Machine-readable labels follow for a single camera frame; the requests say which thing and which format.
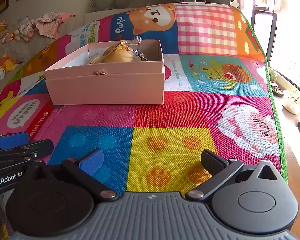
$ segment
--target cardboard box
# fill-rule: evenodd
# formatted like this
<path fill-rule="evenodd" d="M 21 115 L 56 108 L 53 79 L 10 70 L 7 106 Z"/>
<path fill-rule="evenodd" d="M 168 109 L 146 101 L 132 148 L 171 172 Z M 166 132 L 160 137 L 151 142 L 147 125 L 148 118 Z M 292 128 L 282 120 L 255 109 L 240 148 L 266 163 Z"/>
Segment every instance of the cardboard box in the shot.
<path fill-rule="evenodd" d="M 164 62 L 159 40 L 142 40 L 139 49 L 151 62 L 90 64 L 118 41 L 87 44 L 45 70 L 54 105 L 163 104 Z M 93 75 L 104 69 L 108 74 Z"/>

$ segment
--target green mat border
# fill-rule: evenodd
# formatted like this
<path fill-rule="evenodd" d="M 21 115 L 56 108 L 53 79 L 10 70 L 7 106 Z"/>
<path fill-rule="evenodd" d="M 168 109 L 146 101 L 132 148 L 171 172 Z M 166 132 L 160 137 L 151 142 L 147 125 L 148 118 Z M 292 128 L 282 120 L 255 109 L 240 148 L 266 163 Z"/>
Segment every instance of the green mat border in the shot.
<path fill-rule="evenodd" d="M 281 161 L 281 176 L 284 178 L 284 180 L 286 181 L 286 183 L 288 183 L 288 170 L 287 170 L 287 157 L 286 157 L 286 151 L 285 151 L 285 147 L 284 147 L 284 141 L 283 141 L 283 136 L 282 136 L 282 132 L 281 132 L 281 127 L 280 127 L 280 122 L 279 122 L 279 117 L 278 117 L 278 112 L 277 109 L 275 108 L 275 104 L 274 104 L 274 98 L 273 98 L 273 93 L 272 93 L 272 89 L 271 89 L 271 82 L 270 82 L 270 76 L 269 76 L 269 70 L 268 70 L 268 59 L 267 56 L 265 54 L 265 52 L 263 51 L 260 42 L 258 41 L 254 30 L 252 28 L 252 26 L 250 25 L 249 21 L 246 19 L 246 17 L 243 15 L 243 13 L 241 12 L 240 9 L 237 9 L 241 16 L 244 17 L 246 23 L 248 24 L 253 37 L 256 39 L 263 56 L 265 56 L 265 69 L 266 69 L 266 75 L 267 75 L 267 86 L 268 86 L 268 92 L 269 92 L 269 97 L 270 97 L 270 101 L 271 101 L 271 106 L 272 106 L 272 111 L 273 111 L 273 115 L 274 115 L 274 121 L 275 121 L 275 125 L 277 127 L 277 133 L 278 133 L 278 140 L 279 140 L 279 149 L 280 149 L 280 161 Z"/>

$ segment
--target ridged gray surface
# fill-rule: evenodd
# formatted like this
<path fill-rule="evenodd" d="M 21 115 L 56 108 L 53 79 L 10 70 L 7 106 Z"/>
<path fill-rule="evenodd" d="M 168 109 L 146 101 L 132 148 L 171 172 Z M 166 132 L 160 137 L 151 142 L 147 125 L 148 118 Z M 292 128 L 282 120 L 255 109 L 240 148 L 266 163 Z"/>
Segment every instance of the ridged gray surface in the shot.
<path fill-rule="evenodd" d="M 296 240 L 288 231 L 276 236 L 238 234 L 216 222 L 202 203 L 189 202 L 178 192 L 135 193 L 102 203 L 77 230 L 50 238 L 18 232 L 13 240 Z"/>

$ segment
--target blue dot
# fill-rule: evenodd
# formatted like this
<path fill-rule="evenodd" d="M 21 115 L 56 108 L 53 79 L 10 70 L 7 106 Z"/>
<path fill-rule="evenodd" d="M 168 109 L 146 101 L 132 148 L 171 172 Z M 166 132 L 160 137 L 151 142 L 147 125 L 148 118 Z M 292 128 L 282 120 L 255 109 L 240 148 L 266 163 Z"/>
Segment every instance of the blue dot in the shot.
<path fill-rule="evenodd" d="M 105 135 L 100 137 L 98 147 L 103 150 L 110 150 L 117 144 L 117 138 L 113 135 Z"/>
<path fill-rule="evenodd" d="M 97 181 L 105 184 L 107 180 L 111 177 L 111 169 L 107 165 L 102 165 L 96 173 L 93 174 L 93 178 Z"/>
<path fill-rule="evenodd" d="M 69 146 L 70 147 L 79 147 L 86 142 L 86 136 L 83 133 L 77 133 L 70 137 Z"/>

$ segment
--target colorful play mat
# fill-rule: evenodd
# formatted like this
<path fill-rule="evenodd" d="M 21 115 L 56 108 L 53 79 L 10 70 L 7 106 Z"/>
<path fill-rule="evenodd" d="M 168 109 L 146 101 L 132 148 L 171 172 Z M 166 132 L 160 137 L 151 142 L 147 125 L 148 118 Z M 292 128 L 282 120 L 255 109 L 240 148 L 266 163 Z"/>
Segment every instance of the colorful play mat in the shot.
<path fill-rule="evenodd" d="M 161 42 L 163 105 L 52 104 L 45 69 L 88 43 L 136 35 Z M 87 91 L 92 97 L 98 92 Z M 26 63 L 0 94 L 0 134 L 20 131 L 53 141 L 49 164 L 103 149 L 104 164 L 93 177 L 120 195 L 185 194 L 210 178 L 200 162 L 204 149 L 245 164 L 269 159 L 287 179 L 264 52 L 240 10 L 228 5 L 143 7 L 63 36 Z"/>

